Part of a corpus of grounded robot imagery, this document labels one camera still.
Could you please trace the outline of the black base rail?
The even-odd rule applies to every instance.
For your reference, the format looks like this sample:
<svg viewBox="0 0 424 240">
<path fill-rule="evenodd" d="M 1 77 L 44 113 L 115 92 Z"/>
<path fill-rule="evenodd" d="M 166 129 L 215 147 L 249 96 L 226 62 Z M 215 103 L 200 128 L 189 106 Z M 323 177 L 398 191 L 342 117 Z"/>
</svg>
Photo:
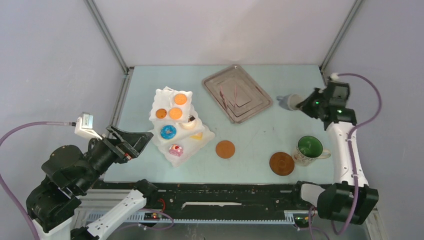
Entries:
<svg viewBox="0 0 424 240">
<path fill-rule="evenodd" d="M 147 208 L 174 220 L 282 221 L 285 213 L 306 214 L 311 206 L 293 184 L 159 183 Z"/>
</svg>

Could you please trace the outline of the white chocolate donut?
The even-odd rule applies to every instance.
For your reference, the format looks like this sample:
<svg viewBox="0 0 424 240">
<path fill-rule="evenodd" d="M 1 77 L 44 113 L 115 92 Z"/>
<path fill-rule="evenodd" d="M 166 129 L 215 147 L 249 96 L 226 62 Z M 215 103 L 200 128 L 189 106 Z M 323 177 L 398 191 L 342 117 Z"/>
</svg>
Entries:
<svg viewBox="0 0 424 240">
<path fill-rule="evenodd" d="M 189 115 L 188 119 L 186 122 L 181 122 L 179 125 L 185 129 L 185 130 L 189 130 L 192 129 L 196 126 L 197 124 L 197 118 L 193 115 Z"/>
</svg>

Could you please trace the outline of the white grey mug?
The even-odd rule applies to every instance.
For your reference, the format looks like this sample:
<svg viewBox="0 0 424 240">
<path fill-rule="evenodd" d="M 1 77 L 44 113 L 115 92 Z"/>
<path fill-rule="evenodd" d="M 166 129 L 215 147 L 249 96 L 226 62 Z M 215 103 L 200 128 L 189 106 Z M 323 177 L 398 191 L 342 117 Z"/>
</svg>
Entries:
<svg viewBox="0 0 424 240">
<path fill-rule="evenodd" d="M 285 96 L 277 96 L 276 100 L 278 101 L 278 105 L 289 111 L 297 111 L 299 108 L 297 104 L 301 103 L 304 99 L 298 94 L 289 94 Z"/>
</svg>

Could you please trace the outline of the brown cookie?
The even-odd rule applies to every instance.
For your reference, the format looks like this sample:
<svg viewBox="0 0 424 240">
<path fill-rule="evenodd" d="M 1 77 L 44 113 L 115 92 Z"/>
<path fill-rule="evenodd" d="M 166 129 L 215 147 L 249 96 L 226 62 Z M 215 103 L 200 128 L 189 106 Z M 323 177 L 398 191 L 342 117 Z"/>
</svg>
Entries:
<svg viewBox="0 0 424 240">
<path fill-rule="evenodd" d="M 164 108 L 160 108 L 160 109 L 158 109 L 158 110 L 155 112 L 155 116 L 156 116 L 158 119 L 164 119 L 164 118 L 167 116 L 167 114 L 168 114 L 168 112 L 167 112 L 167 110 L 166 110 L 166 109 L 164 109 Z"/>
</svg>

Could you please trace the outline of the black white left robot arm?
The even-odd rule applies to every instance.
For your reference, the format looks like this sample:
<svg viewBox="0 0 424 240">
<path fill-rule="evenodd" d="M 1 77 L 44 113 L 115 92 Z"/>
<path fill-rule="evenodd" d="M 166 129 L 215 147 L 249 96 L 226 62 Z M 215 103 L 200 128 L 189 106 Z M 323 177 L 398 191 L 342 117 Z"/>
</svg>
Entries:
<svg viewBox="0 0 424 240">
<path fill-rule="evenodd" d="M 27 197 L 26 208 L 41 240 L 105 240 L 130 215 L 153 208 L 157 188 L 143 179 L 106 214 L 85 227 L 72 228 L 81 197 L 113 164 L 137 158 L 153 138 L 151 132 L 127 132 L 110 125 L 111 137 L 90 135 L 89 148 L 75 145 L 57 148 L 42 165 L 46 177 Z"/>
</svg>

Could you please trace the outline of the blue frosted donut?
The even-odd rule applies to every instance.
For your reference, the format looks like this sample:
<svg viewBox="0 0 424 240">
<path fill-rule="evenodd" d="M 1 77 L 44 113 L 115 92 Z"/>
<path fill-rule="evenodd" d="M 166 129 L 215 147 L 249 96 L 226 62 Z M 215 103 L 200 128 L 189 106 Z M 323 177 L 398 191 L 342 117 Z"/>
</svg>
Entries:
<svg viewBox="0 0 424 240">
<path fill-rule="evenodd" d="M 165 140 L 173 139 L 177 134 L 177 129 L 173 125 L 165 125 L 160 129 L 160 136 Z"/>
</svg>

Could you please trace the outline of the stainless steel tray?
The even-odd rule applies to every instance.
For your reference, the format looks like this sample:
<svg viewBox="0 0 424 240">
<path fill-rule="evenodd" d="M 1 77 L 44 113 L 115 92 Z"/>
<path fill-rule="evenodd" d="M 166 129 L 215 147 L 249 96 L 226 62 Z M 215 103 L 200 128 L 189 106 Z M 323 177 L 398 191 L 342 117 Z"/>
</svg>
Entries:
<svg viewBox="0 0 424 240">
<path fill-rule="evenodd" d="M 225 92 L 237 86 L 237 108 L 235 116 L 226 114 L 234 124 L 241 124 L 260 112 L 270 108 L 273 100 L 265 90 L 238 64 L 231 65 L 202 80 L 202 85 L 212 99 L 223 110 L 219 96 L 219 86 L 227 88 Z"/>
</svg>

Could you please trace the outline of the dark brown wooden saucer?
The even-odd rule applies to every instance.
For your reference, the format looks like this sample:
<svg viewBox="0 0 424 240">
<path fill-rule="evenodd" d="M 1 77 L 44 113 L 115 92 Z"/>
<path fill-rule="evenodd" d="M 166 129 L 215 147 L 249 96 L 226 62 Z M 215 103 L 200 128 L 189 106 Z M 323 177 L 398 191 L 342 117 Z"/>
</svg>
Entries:
<svg viewBox="0 0 424 240">
<path fill-rule="evenodd" d="M 269 167 L 276 175 L 288 176 L 294 171 L 295 162 L 288 153 L 276 152 L 270 157 Z"/>
</svg>

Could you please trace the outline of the pink swiss roll cake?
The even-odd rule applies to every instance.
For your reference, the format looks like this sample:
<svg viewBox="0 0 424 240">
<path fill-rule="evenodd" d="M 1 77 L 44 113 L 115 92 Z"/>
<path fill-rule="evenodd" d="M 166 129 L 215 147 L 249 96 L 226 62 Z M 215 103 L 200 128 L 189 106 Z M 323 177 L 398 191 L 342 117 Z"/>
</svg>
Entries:
<svg viewBox="0 0 424 240">
<path fill-rule="evenodd" d="M 172 156 L 180 157 L 184 153 L 184 149 L 182 146 L 178 144 L 172 144 L 168 150 L 168 152 Z"/>
</svg>

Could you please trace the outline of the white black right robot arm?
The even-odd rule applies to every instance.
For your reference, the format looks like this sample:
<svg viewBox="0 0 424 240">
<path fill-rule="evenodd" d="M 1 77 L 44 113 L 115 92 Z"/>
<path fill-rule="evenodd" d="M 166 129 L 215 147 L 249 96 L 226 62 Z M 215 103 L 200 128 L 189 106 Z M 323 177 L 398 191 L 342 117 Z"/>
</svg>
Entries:
<svg viewBox="0 0 424 240">
<path fill-rule="evenodd" d="M 327 188 L 299 181 L 299 190 L 291 194 L 290 201 L 297 209 L 315 206 L 322 219 L 361 225 L 376 206 L 379 193 L 369 186 L 361 167 L 357 118 L 355 111 L 346 107 L 349 96 L 348 83 L 330 80 L 326 88 L 315 88 L 297 105 L 307 116 L 323 122 L 333 147 L 334 178 Z"/>
</svg>

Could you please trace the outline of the orange cookie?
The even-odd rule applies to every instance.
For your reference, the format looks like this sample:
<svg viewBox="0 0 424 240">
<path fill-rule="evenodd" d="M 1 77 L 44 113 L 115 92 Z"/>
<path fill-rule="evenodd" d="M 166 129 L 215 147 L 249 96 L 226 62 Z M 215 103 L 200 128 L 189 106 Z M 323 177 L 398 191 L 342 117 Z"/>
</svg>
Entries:
<svg viewBox="0 0 424 240">
<path fill-rule="evenodd" d="M 188 98 L 183 93 L 178 93 L 174 96 L 173 101 L 176 105 L 184 105 L 187 103 Z"/>
<path fill-rule="evenodd" d="M 178 107 L 173 107 L 169 110 L 169 117 L 173 120 L 178 120 L 183 116 L 183 111 Z"/>
</svg>

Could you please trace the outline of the yellow cake slice with cherry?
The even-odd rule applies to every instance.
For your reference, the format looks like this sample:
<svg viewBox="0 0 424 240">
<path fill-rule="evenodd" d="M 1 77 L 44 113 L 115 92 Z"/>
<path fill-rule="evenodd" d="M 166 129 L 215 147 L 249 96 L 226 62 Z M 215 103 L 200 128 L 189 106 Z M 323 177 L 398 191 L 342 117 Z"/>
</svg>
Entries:
<svg viewBox="0 0 424 240">
<path fill-rule="evenodd" d="M 202 140 L 203 139 L 203 135 L 204 135 L 203 132 L 198 132 L 198 133 L 196 133 L 194 135 L 191 135 L 190 138 L 191 139 L 194 139 L 194 140 Z"/>
</svg>

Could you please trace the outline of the light brown coaster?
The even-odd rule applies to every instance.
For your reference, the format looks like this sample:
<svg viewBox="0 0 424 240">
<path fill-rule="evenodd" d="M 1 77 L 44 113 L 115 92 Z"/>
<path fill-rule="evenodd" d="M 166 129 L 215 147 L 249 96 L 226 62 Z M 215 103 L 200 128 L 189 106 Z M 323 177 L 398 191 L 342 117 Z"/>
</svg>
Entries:
<svg viewBox="0 0 424 240">
<path fill-rule="evenodd" d="M 231 158 L 235 152 L 235 145 L 229 140 L 220 141 L 215 147 L 216 154 L 222 159 Z"/>
</svg>

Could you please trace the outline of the pink-tipped metal tongs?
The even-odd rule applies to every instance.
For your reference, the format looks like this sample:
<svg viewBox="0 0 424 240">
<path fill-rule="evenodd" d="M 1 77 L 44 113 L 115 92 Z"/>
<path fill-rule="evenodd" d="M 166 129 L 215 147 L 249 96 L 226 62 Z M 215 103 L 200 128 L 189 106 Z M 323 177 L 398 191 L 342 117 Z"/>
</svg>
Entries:
<svg viewBox="0 0 424 240">
<path fill-rule="evenodd" d="M 228 89 L 227 87 L 223 87 L 222 85 L 219 86 L 219 96 L 221 99 L 222 107 L 224 112 L 227 115 L 232 114 L 234 117 L 236 116 L 236 109 L 237 109 L 237 85 L 234 84 L 233 88 L 225 91 Z"/>
</svg>

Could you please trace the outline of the orange cookie front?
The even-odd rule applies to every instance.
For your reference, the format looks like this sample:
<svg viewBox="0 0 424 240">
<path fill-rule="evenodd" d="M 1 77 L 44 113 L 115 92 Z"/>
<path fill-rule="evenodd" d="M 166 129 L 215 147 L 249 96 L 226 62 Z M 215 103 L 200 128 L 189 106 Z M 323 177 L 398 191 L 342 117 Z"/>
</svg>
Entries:
<svg viewBox="0 0 424 240">
<path fill-rule="evenodd" d="M 178 93 L 174 96 L 173 101 L 176 105 L 184 105 L 187 103 L 188 98 L 183 93 Z"/>
</svg>

